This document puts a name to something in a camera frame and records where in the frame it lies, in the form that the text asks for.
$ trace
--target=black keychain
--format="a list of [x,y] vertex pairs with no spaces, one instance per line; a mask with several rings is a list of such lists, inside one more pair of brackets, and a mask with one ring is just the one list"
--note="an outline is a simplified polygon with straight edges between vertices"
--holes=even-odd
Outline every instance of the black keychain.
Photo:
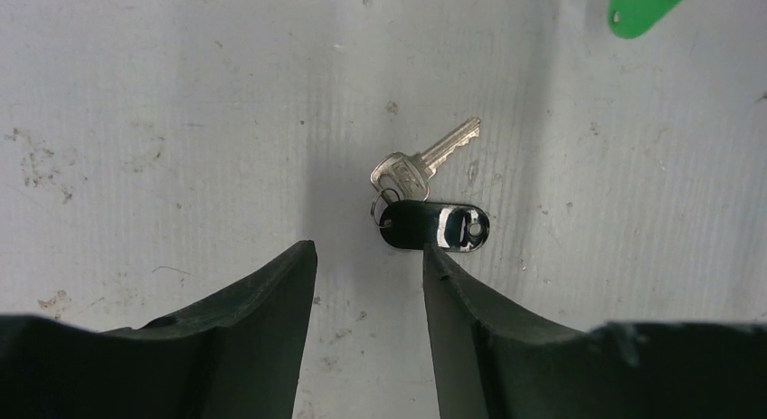
[[377,222],[383,239],[398,249],[423,250],[436,243],[446,252],[473,252],[488,240],[490,220],[474,205],[400,200]]

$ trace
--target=green plastic tag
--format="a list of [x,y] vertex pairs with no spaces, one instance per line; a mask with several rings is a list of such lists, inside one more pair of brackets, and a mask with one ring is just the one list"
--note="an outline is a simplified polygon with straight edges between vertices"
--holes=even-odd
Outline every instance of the green plastic tag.
[[633,39],[644,34],[682,0],[610,0],[607,23],[613,34]]

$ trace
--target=key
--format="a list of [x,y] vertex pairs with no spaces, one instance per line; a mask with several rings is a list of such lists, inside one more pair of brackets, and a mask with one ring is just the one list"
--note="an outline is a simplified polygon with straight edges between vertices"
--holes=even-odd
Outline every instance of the key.
[[[479,118],[469,118],[422,153],[407,156],[402,152],[394,152],[375,167],[370,175],[370,183],[376,190],[383,192],[381,181],[388,176],[394,181],[402,199],[426,200],[430,191],[429,179],[437,173],[437,168],[456,148],[479,136],[479,123]],[[383,192],[381,197],[389,205],[393,202],[386,192]]]
[[437,244],[447,252],[473,252],[490,234],[490,219],[474,205],[401,200],[386,206],[381,236],[398,249],[423,250]]

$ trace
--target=key blade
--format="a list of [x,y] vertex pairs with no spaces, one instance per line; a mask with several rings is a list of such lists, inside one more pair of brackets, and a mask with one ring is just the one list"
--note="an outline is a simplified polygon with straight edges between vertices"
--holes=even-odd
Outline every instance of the key blade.
[[456,148],[467,145],[473,138],[479,137],[480,122],[479,118],[469,118],[420,154],[420,160],[426,169],[425,171],[429,173],[429,177],[437,173],[437,168],[448,159]]

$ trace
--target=key head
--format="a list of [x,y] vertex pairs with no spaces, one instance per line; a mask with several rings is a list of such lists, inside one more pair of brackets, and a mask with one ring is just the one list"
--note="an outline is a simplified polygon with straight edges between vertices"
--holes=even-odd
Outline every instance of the key head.
[[[370,175],[370,183],[376,190],[381,191],[384,186],[381,180],[389,177],[397,185],[395,190],[400,192],[402,199],[426,200],[429,197],[429,183],[412,159],[402,152],[394,152],[386,157],[375,167]],[[393,200],[386,194],[381,195],[386,203]]]

